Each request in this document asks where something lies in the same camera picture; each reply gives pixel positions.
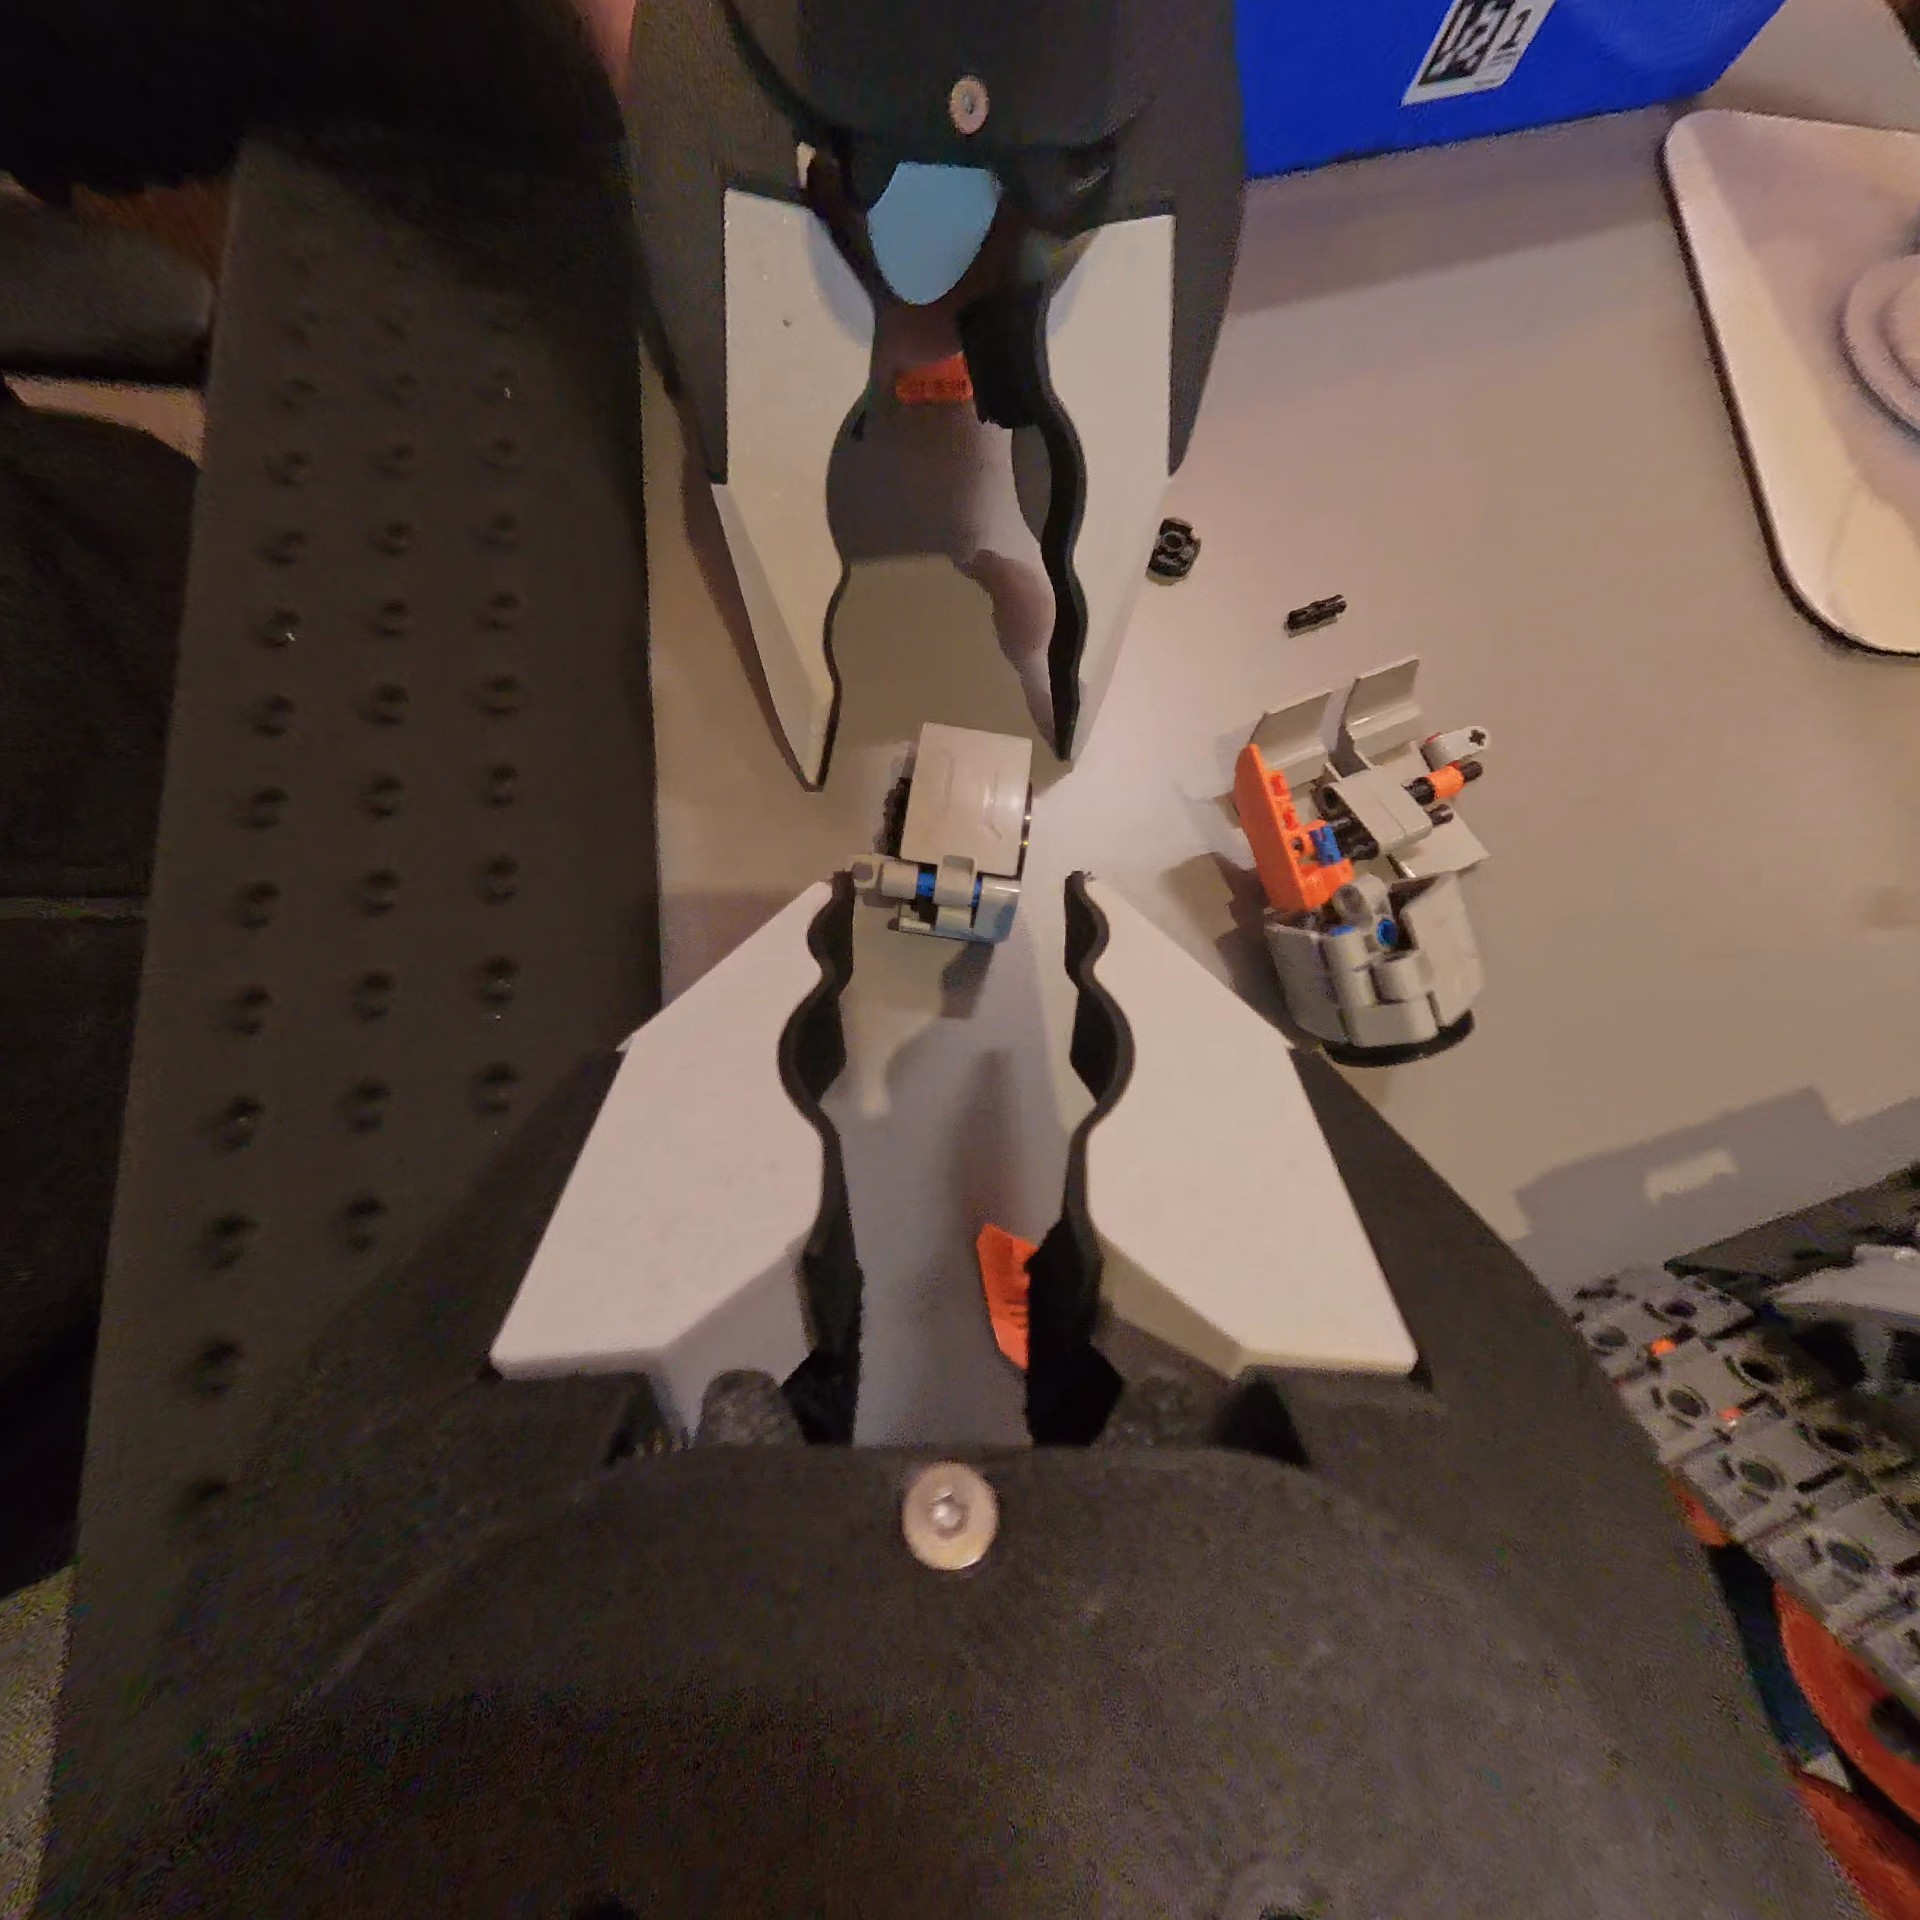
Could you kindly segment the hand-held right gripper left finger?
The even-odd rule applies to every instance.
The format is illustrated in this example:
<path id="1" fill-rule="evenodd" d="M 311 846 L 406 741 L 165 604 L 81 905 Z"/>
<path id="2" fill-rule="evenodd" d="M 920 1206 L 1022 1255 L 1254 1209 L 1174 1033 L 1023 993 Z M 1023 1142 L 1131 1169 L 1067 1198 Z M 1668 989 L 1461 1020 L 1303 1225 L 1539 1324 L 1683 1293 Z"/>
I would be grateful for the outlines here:
<path id="1" fill-rule="evenodd" d="M 505 1379 L 643 1376 L 689 1433 L 727 1374 L 812 1441 L 856 1421 L 862 1270 L 824 1093 L 855 886 L 812 883 L 619 1048 L 491 1342 Z"/>

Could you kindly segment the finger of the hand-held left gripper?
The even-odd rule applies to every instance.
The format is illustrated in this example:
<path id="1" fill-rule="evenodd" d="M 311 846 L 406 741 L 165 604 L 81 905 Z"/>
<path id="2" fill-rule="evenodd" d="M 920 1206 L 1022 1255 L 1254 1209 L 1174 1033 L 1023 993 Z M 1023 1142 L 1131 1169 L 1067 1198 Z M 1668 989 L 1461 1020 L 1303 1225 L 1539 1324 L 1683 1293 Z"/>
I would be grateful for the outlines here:
<path id="1" fill-rule="evenodd" d="M 775 719 L 807 788 L 840 704 L 831 619 L 848 564 L 833 453 L 873 381 L 873 297 L 803 204 L 724 197 L 727 475 L 716 509 Z"/>
<path id="2" fill-rule="evenodd" d="M 1040 440 L 1052 593 L 1047 733 L 1088 745 L 1128 630 L 1171 478 L 1174 220 L 1084 233 L 1054 281 L 1007 279 L 959 312 L 983 421 Z"/>

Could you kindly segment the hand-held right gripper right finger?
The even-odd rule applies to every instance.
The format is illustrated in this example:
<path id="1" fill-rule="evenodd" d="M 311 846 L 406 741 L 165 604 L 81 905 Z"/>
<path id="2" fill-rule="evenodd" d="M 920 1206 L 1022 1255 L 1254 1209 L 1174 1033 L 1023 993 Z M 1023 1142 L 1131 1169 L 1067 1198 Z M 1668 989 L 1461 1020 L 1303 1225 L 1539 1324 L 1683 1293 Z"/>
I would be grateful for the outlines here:
<path id="1" fill-rule="evenodd" d="M 1027 1267 L 1023 1419 L 1091 1444 L 1128 1369 L 1403 1382 L 1420 1348 L 1281 1033 L 1111 883 L 1063 883 L 1091 1097 Z"/>

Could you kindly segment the grey orange brick wheel assembly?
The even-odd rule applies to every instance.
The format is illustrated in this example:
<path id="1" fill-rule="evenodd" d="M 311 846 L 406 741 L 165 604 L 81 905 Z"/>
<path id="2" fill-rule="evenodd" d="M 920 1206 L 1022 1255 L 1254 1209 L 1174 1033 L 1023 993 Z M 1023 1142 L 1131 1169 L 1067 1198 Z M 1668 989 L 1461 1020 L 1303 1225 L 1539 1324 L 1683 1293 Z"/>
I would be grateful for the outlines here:
<path id="1" fill-rule="evenodd" d="M 1463 885 L 1486 847 L 1457 804 L 1487 733 L 1428 732 L 1420 673 L 1406 656 L 1267 711 L 1235 760 L 1287 1020 L 1343 1065 L 1463 1041 L 1483 987 Z"/>

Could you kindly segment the small grey brick hinge assembly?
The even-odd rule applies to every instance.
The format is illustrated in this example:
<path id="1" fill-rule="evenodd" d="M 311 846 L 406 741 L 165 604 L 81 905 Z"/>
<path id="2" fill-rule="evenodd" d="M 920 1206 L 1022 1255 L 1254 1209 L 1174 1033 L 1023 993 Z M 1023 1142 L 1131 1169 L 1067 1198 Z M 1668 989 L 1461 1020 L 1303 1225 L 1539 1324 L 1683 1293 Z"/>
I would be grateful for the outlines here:
<path id="1" fill-rule="evenodd" d="M 949 944 L 1001 944 L 1016 923 L 1032 816 L 1023 736 L 926 723 L 881 811 L 855 888 L 889 927 Z"/>

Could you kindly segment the orange curved brick piece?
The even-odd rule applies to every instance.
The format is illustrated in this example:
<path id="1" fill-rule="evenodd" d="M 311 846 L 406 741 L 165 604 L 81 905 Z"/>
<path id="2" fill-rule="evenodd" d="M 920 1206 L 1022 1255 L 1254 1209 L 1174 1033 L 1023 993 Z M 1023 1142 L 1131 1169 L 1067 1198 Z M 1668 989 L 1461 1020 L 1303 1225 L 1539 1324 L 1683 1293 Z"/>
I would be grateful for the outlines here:
<path id="1" fill-rule="evenodd" d="M 975 1235 L 975 1267 L 991 1336 L 1016 1371 L 1028 1366 L 1028 1267 L 1037 1244 L 993 1222 Z"/>

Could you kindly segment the blue bin with tag label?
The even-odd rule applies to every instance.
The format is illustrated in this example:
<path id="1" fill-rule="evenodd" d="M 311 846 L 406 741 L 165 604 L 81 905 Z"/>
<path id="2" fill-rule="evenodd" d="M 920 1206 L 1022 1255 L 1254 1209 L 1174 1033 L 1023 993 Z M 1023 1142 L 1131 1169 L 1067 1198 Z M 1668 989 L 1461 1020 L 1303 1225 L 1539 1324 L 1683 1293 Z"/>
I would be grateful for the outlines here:
<path id="1" fill-rule="evenodd" d="M 1239 5 L 1251 177 L 1699 93 L 1776 3 Z"/>

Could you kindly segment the black dimpled cushion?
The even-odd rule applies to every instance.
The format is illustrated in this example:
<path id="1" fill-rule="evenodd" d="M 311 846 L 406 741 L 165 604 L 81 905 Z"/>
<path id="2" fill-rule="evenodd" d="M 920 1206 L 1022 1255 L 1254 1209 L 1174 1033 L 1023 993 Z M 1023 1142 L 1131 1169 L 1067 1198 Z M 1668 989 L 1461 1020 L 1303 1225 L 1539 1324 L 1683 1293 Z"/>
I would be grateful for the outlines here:
<path id="1" fill-rule="evenodd" d="M 657 1003 L 623 200 L 395 135 L 237 161 L 36 1915 L 301 1867 L 393 1598 L 653 1421 L 488 1347 Z"/>

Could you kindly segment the grey orange tracked brick robot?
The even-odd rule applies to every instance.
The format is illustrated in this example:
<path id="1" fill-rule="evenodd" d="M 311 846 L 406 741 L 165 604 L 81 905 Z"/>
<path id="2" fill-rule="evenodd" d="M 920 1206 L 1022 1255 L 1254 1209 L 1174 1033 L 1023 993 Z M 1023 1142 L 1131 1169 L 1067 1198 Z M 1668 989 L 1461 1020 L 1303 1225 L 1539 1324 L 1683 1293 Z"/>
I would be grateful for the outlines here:
<path id="1" fill-rule="evenodd" d="M 1568 1317 L 1660 1459 L 1869 1915 L 1918 1915 L 1918 1167 L 1620 1267 Z"/>

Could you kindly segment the white document stand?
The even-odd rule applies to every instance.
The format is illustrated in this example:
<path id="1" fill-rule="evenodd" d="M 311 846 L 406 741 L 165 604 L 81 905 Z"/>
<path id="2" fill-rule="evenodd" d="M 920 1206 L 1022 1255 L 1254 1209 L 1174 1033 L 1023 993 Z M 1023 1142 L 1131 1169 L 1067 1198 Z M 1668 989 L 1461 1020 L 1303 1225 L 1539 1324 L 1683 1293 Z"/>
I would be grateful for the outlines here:
<path id="1" fill-rule="evenodd" d="M 1918 135 L 1701 110 L 1663 177 L 1782 587 L 1913 661 Z"/>

